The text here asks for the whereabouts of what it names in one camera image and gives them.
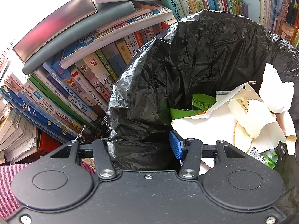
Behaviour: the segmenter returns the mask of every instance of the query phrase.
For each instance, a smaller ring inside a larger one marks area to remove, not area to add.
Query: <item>pearl beaded pattern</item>
[[[167,11],[167,9],[165,9],[162,6],[159,6],[158,9],[153,9],[152,11],[150,11],[149,13],[146,13],[144,15],[138,16],[136,18],[130,19],[126,22],[123,22],[119,25],[114,26],[113,28],[110,28],[104,32],[98,33],[97,30],[90,32],[89,34],[85,35],[84,37],[80,38],[79,40],[75,41],[74,43],[68,45],[63,52],[62,58],[61,58],[61,62],[65,59],[68,58],[70,55],[76,53],[78,50],[82,49],[83,47],[91,44],[92,42],[94,42],[95,40],[106,36],[108,34],[110,34],[113,31],[116,31],[118,29],[121,29],[125,26],[128,26],[130,24],[133,24],[135,22],[138,22],[142,19],[146,19],[150,16],[155,16],[157,14],[160,13],[164,13],[165,11]]]

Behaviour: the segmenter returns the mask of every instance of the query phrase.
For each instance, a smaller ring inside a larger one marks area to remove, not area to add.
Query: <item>circular pad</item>
[[[65,173],[57,170],[41,172],[33,178],[35,187],[43,190],[59,189],[66,184],[68,177]]]

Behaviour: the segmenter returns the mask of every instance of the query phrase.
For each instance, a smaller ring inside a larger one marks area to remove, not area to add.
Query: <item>black garbage bag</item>
[[[174,159],[169,109],[192,109],[194,93],[214,96],[248,81],[257,82],[258,92],[266,63],[283,82],[295,83],[289,112],[299,130],[299,52],[290,44],[223,12],[204,10],[172,25],[137,52],[114,85],[107,112],[114,162],[122,169],[167,169]],[[279,207],[293,215],[299,212],[299,152],[289,156],[285,144],[276,152],[275,169],[286,185]]]

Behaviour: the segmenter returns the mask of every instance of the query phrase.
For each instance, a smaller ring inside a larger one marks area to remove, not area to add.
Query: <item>white paper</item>
[[[277,70],[266,63],[260,97],[273,113],[289,110],[294,96],[294,83],[282,83]]]
[[[288,154],[294,155],[297,136],[290,113],[288,111],[284,111],[280,114],[276,114],[276,116],[277,122],[281,127],[282,131],[284,132],[284,135],[286,136],[286,146],[288,149]]]

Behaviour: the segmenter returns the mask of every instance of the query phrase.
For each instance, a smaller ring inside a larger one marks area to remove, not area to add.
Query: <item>green label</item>
[[[215,103],[216,97],[212,97],[201,93],[193,94],[192,105],[201,110],[207,110],[211,108]]]

